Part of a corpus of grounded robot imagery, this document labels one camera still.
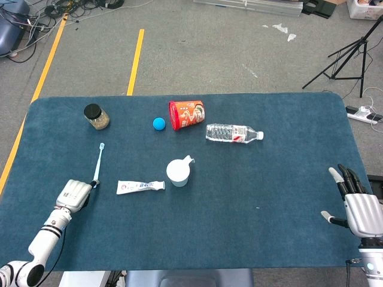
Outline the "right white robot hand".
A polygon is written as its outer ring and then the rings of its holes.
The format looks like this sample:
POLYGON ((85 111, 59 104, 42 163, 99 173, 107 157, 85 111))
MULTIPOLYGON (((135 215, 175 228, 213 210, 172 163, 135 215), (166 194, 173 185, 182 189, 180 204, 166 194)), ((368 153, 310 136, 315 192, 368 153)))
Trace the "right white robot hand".
POLYGON ((382 206, 376 195, 362 186, 357 174, 338 164, 338 169, 328 168, 336 182, 344 203, 346 218, 337 218, 327 211, 321 211, 322 217, 330 224, 349 229, 360 239, 382 237, 382 206))

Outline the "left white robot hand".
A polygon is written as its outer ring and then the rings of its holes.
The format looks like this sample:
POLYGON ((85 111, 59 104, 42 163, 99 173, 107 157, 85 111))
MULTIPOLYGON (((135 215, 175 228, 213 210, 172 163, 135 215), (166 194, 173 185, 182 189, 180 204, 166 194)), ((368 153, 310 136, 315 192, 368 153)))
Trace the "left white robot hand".
POLYGON ((70 179, 56 199, 56 207, 64 207, 71 213, 78 212, 84 206, 91 190, 98 184, 98 180, 88 184, 70 179))

